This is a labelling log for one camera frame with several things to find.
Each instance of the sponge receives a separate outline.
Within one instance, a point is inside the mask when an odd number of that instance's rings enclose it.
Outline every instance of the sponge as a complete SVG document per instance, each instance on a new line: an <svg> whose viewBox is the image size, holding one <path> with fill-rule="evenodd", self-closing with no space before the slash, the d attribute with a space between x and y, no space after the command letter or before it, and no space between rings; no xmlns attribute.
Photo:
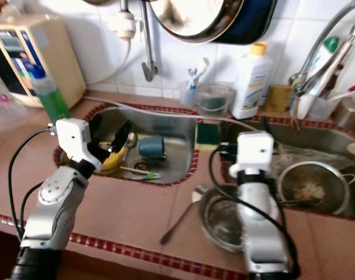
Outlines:
<svg viewBox="0 0 355 280"><path fill-rule="evenodd" d="M213 151L220 143L219 129L217 124L198 123L196 125L195 149Z"/></svg>

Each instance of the white cable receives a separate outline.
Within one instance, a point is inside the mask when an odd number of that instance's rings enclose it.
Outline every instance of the white cable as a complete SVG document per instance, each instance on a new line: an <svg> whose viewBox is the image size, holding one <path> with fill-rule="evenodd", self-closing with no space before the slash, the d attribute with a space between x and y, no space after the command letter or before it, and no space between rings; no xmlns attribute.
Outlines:
<svg viewBox="0 0 355 280"><path fill-rule="evenodd" d="M116 105L118 107L122 107L125 109L130 109L139 113L144 113L144 114L149 114L149 115L154 115L154 116L160 116L160 117L176 117L176 118L194 118L194 119L202 119L202 120L216 120L216 121L226 121L228 123L233 123L233 124L238 124L241 125L242 127L245 127L249 130L252 131L258 131L259 129L252 127L251 125L245 124L241 121L233 120L231 118L213 118L213 117L205 117L205 116L200 116L200 115L188 115L188 114L170 114L170 113L160 113L160 112L155 112L155 111L147 111L143 109L138 109L132 106L125 105L123 103L103 99L103 98L97 98L97 97L90 97L90 96L84 96L83 97L86 100L92 100L96 102L104 102L104 103L110 103L113 105Z"/></svg>
<svg viewBox="0 0 355 280"><path fill-rule="evenodd" d="M126 52L126 55L124 56L123 60L121 61L121 63L118 65L118 67L116 67L114 69L114 71L110 74L108 74L107 76L105 77L102 77L100 79L97 79L97 80L92 80L92 81L85 81L85 83L87 85L92 85L94 83L99 83L99 82L102 82L103 80L106 80L107 78L110 78L111 76L113 76L116 72L118 72L120 69L123 68L124 64L126 63L127 59L128 59L128 56L130 55L130 51L131 51L131 40L127 40L128 44L127 44L127 52Z"/></svg>

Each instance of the countertop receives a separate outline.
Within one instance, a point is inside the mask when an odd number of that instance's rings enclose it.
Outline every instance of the countertop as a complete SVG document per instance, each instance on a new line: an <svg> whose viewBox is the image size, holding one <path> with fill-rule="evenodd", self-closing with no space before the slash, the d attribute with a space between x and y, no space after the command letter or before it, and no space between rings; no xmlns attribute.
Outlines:
<svg viewBox="0 0 355 280"><path fill-rule="evenodd" d="M87 95L118 102L179 107L176 100L157 97L101 92ZM72 116L83 118L100 104L82 100L71 110ZM46 123L45 111L30 108L26 118L0 132L0 230L3 232L14 234L9 223L7 192L10 158L28 135ZM56 169L53 152L57 145L57 139L46 133L35 137L21 151L13 169L17 209L24 194ZM207 171L209 155L200 151L192 176L167 187L92 176L67 250L180 279L245 279L242 255L218 248L206 238L200 228L197 208L189 213L169 244L159 244L161 236L189 203L193 189L202 183L212 186ZM219 160L214 166L219 176ZM26 205L26 216L35 204L36 194L33 194ZM298 249L300 279L355 279L355 220L292 209L286 209L286 217L288 231Z"/></svg>

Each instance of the frying pan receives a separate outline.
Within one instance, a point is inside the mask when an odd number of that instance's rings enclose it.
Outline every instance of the frying pan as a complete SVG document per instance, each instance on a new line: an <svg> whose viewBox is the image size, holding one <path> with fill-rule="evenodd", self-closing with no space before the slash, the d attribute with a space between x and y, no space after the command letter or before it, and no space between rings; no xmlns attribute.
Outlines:
<svg viewBox="0 0 355 280"><path fill-rule="evenodd" d="M251 44L267 31L277 0L157 0L150 2L161 26L192 44Z"/></svg>

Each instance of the stainless steel sink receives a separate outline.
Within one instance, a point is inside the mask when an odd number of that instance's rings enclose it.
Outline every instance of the stainless steel sink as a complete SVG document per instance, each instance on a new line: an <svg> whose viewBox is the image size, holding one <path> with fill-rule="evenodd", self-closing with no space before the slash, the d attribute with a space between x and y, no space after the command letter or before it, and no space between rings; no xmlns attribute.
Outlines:
<svg viewBox="0 0 355 280"><path fill-rule="evenodd" d="M245 121L254 127L260 128L257 121ZM347 152L346 146L355 142L355 139L333 129L301 127L301 131L294 131L290 125L270 124L271 129L276 139L284 144L299 147L310 148L327 153L335 153L345 155L347 158L355 162L355 156ZM236 142L236 138L240 132L246 129L235 124L227 125L226 141ZM227 173L230 163L224 163L226 178L229 178ZM355 173L355 166L341 170L342 173ZM351 199L347 208L340 214L342 216L355 217L355 182L350 186Z"/></svg>
<svg viewBox="0 0 355 280"><path fill-rule="evenodd" d="M98 114L102 115L102 122L94 137L97 137L100 141L111 142L115 132L125 120L132 122L133 128L131 131L137 134L139 140L144 137L154 136L162 136L164 139L166 155L164 159L143 158L139 155L137 147L135 147L129 150L122 166L135 168L137 165L159 173L161 178L149 181L152 183L176 182L184 178L190 171L196 120L179 117L160 117L118 107L106 108L96 113L95 116ZM139 174L124 170L118 170L111 174L101 174L118 179L137 180L140 178Z"/></svg>

